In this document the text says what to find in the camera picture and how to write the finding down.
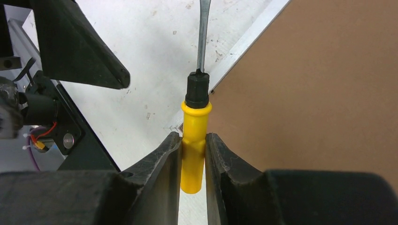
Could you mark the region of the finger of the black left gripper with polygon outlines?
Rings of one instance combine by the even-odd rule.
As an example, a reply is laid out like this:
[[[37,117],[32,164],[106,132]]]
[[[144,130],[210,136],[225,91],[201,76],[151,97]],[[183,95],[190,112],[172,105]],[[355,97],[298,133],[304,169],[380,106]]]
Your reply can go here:
[[[31,0],[43,73],[73,83],[125,89],[130,74],[74,0]]]

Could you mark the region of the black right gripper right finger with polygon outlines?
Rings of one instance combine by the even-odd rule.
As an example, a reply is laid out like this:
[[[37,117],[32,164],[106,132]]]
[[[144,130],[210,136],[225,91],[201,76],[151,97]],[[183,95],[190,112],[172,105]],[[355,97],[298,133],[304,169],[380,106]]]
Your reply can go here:
[[[206,136],[210,225],[395,225],[398,197],[373,173],[259,171]]]

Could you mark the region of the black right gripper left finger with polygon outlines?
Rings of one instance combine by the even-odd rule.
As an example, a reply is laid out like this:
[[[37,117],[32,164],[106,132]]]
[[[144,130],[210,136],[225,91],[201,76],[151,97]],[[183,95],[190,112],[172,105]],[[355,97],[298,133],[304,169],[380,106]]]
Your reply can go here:
[[[171,132],[122,172],[8,172],[0,176],[3,225],[176,225],[182,140]]]

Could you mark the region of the yellow handle screwdriver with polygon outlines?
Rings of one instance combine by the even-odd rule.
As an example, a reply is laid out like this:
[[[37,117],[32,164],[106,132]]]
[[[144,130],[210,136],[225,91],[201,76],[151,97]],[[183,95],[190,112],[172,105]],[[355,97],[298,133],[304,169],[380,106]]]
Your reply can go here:
[[[212,110],[208,93],[210,76],[204,71],[210,5],[209,0],[200,1],[197,69],[187,77],[187,92],[181,105],[184,114],[181,189],[187,194],[201,190],[208,115]]]

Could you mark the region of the white picture frame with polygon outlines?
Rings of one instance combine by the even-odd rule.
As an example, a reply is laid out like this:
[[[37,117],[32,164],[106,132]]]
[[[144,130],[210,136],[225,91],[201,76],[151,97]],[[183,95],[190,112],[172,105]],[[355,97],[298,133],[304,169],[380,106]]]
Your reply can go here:
[[[210,94],[258,169],[373,173],[398,195],[398,3],[290,0]]]

